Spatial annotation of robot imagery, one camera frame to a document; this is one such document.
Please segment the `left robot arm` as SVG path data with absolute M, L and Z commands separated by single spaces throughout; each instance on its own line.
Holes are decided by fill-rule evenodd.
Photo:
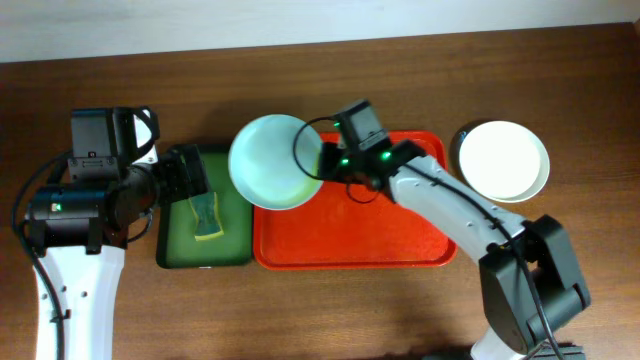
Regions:
M 16 228 L 36 275 L 36 356 L 109 359 L 130 226 L 211 187 L 197 146 L 156 154 L 159 122 L 146 106 L 76 109 L 71 130 Z

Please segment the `light blue plate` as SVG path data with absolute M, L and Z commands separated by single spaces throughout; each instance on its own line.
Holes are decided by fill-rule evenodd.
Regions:
M 252 204 L 289 210 L 313 198 L 323 182 L 316 180 L 323 141 L 296 117 L 259 117 L 234 138 L 229 174 L 236 190 Z

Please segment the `green yellow sponge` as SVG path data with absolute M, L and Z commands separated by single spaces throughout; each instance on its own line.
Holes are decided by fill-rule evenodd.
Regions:
M 195 219 L 194 238 L 196 241 L 209 241 L 224 234 L 216 192 L 191 197 L 189 203 Z

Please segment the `white plate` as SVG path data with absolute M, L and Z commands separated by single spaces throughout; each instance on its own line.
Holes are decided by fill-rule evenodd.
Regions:
M 515 122 L 484 121 L 460 132 L 457 167 L 466 183 L 494 201 L 527 201 L 547 184 L 548 151 L 531 130 Z

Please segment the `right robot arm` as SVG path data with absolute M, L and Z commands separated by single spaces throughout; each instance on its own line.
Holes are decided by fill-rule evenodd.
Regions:
M 468 350 L 436 359 L 582 359 L 554 333 L 591 304 L 569 235 L 554 218 L 535 221 L 494 205 L 451 176 L 411 140 L 393 142 L 373 106 L 359 100 L 329 116 L 340 133 L 323 145 L 324 181 L 362 184 L 428 221 L 478 266 L 489 327 Z

